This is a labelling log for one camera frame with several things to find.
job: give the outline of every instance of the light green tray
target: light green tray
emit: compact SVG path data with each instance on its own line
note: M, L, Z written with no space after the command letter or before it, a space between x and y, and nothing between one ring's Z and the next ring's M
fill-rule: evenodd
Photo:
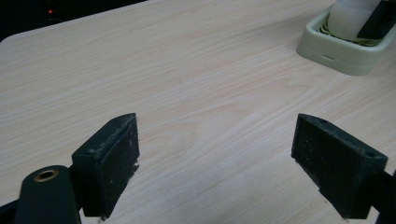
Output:
M348 42L319 30L326 26L330 9L327 8L305 26L297 53L347 75L360 77L369 74L395 39L396 27L376 42Z

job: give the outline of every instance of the white object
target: white object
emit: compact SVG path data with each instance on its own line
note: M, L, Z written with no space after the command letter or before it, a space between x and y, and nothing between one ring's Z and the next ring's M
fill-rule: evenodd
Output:
M396 26L376 45L364 47L321 33L318 29L326 23L329 15L330 8L327 8L305 26L297 52L306 59L347 75L360 77L370 73L396 38Z
M358 40L357 35L381 0L337 0L329 17L330 32L346 40Z

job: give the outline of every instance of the wood grain surface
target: wood grain surface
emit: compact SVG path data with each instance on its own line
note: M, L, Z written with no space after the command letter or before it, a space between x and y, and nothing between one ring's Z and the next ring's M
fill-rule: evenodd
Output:
M108 120L138 116L140 168L106 223L343 220L290 157L298 113L396 170L396 45L350 77L300 57L331 0L149 0L0 44L0 204ZM98 218L82 217L83 223Z

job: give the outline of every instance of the dark floor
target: dark floor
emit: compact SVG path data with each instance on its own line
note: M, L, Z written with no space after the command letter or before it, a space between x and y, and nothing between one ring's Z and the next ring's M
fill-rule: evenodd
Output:
M0 0L0 42L10 35L146 0Z

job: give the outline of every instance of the wooden table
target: wooden table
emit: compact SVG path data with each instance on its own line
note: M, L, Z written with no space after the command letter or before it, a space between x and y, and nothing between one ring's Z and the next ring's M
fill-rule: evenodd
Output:
M0 44L0 204L71 165L108 120L138 116L137 171L107 223L346 222L290 157L298 113L338 125L396 169L396 45L350 77L300 57L333 1L150 0ZM82 218L97 223L98 218Z

